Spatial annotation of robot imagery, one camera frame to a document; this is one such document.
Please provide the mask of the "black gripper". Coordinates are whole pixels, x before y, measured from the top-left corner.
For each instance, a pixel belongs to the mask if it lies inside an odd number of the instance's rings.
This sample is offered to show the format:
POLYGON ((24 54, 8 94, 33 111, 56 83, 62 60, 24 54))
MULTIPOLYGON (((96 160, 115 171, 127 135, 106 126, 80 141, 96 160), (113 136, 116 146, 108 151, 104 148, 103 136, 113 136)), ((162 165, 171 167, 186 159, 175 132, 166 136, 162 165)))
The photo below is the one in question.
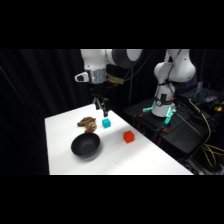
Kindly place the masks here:
POLYGON ((91 84, 90 91, 92 96, 94 97, 93 103, 96 106, 96 110, 103 108, 103 115, 107 117, 109 111, 111 110, 111 105, 110 105, 110 101, 105 98, 106 92, 107 92, 106 84, 105 83, 91 84), (104 98, 102 105, 98 98, 104 98))

